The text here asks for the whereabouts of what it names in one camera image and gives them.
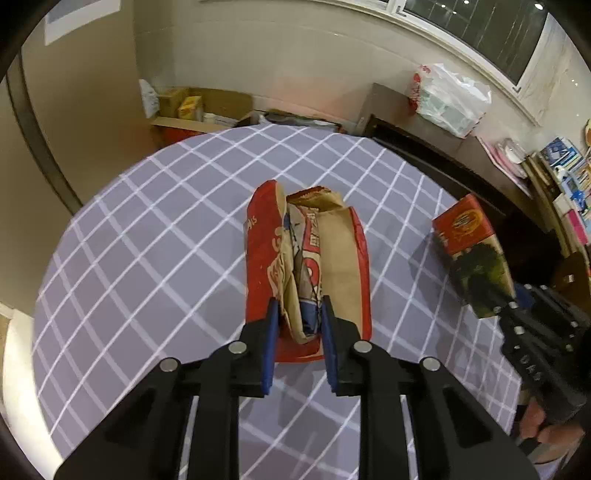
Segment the person's hand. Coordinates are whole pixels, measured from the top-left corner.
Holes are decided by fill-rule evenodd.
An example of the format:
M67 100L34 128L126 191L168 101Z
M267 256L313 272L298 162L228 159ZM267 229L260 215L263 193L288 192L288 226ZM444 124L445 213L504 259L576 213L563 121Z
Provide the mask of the person's hand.
M542 452L534 456L535 464L557 460L575 447L585 436L581 425L574 419L561 425L545 425L546 413L534 397L531 397L519 424L520 437L534 438L542 446Z

